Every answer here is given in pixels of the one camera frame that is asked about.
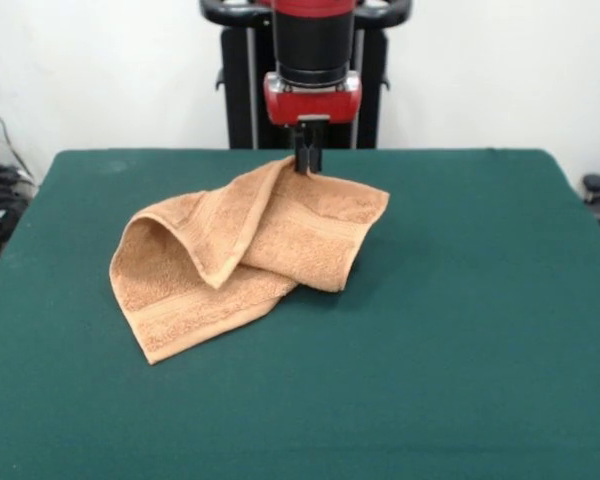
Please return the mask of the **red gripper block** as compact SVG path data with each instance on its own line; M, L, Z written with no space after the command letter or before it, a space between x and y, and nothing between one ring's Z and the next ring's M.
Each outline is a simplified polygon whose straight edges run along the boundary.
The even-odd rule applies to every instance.
M313 89L292 86L277 73L269 72L264 77L263 93L272 124L296 125L293 131L295 171L319 173L322 170L324 123L302 122L352 122L360 108L362 84L356 71L349 71L339 84Z

